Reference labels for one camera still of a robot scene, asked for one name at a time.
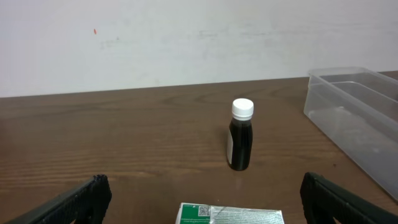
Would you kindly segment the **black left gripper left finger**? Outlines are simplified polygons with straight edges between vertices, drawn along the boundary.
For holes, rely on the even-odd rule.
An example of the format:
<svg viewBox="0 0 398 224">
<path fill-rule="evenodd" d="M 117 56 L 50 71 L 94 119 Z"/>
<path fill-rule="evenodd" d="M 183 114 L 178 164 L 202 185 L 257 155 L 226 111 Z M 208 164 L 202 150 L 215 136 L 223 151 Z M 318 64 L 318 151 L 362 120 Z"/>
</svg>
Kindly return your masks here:
<svg viewBox="0 0 398 224">
<path fill-rule="evenodd" d="M 101 224 L 112 198 L 108 178 L 90 180 L 9 221 L 12 224 Z"/>
</svg>

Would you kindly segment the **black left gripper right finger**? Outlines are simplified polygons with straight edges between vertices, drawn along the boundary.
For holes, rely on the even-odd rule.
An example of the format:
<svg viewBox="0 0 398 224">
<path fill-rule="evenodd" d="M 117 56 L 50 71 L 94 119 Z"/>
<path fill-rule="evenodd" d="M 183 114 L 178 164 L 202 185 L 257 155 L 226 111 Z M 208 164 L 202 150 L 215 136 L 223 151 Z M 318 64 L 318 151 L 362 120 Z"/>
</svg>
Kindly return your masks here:
<svg viewBox="0 0 398 224">
<path fill-rule="evenodd" d="M 397 224 L 397 215 L 364 200 L 314 172 L 303 177 L 300 197 L 309 224 L 337 222 Z"/>
</svg>

